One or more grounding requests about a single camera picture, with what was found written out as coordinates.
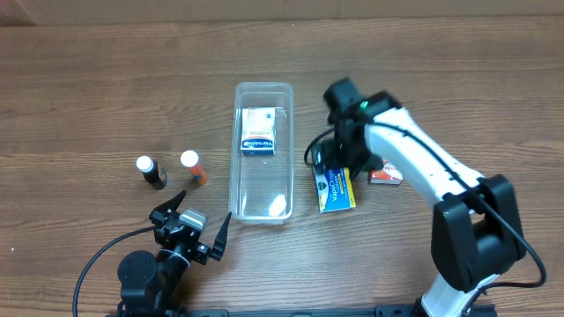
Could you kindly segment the red white medicine box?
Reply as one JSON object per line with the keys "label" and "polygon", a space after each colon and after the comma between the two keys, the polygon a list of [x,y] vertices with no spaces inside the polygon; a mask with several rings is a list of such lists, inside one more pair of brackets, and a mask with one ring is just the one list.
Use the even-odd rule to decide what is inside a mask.
{"label": "red white medicine box", "polygon": [[372,170],[368,174],[368,182],[372,184],[399,185],[403,179],[403,175],[386,159],[382,161],[380,170]]}

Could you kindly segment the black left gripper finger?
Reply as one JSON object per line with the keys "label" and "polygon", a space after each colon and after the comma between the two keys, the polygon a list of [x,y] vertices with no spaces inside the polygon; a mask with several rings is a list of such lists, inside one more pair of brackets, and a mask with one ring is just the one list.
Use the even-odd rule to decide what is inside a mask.
{"label": "black left gripper finger", "polygon": [[213,247],[210,251],[210,257],[215,261],[220,261],[223,257],[223,254],[225,253],[226,244],[227,244],[228,226],[230,224],[231,217],[232,217],[232,213],[229,212],[214,240]]}
{"label": "black left gripper finger", "polygon": [[176,212],[180,204],[182,203],[184,197],[186,196],[187,192],[182,190],[179,194],[175,197],[171,198],[170,200],[162,203],[161,205],[157,206],[155,210],[159,213],[171,213]]}

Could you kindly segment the white blue plaster box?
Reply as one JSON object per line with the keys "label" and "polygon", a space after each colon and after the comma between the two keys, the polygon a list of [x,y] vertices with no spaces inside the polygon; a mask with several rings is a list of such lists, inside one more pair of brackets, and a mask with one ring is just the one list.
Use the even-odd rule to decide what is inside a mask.
{"label": "white blue plaster box", "polygon": [[274,107],[248,107],[242,109],[241,152],[249,156],[275,154]]}

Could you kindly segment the blue yellow VapoDrops box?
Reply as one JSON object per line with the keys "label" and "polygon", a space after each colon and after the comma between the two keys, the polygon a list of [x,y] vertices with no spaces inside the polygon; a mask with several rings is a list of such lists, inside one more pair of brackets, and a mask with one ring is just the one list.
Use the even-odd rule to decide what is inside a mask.
{"label": "blue yellow VapoDrops box", "polygon": [[319,213],[352,210],[356,207],[348,168],[314,172]]}

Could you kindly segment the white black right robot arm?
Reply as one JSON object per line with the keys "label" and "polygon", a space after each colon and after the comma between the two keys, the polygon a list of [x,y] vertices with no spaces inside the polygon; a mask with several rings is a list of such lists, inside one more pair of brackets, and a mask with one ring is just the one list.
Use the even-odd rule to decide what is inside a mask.
{"label": "white black right robot arm", "polygon": [[530,253],[507,178],[487,178],[448,154],[389,93],[327,90],[331,140],[318,136],[304,157],[315,170],[355,173],[387,159],[433,212],[431,255],[438,271],[412,316],[473,316],[474,303]]}

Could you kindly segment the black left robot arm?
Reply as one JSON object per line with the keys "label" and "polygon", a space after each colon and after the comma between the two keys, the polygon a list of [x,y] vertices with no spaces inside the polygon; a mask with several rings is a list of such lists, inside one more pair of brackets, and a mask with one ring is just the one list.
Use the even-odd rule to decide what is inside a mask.
{"label": "black left robot arm", "polygon": [[188,316],[185,308],[172,301],[184,273],[193,262],[205,265],[209,259],[220,261],[223,257],[232,214],[227,214],[214,244],[208,247],[199,241],[206,215],[195,210],[177,210],[185,195],[185,191],[180,192],[149,215],[159,252],[135,251],[120,262],[120,316]]}

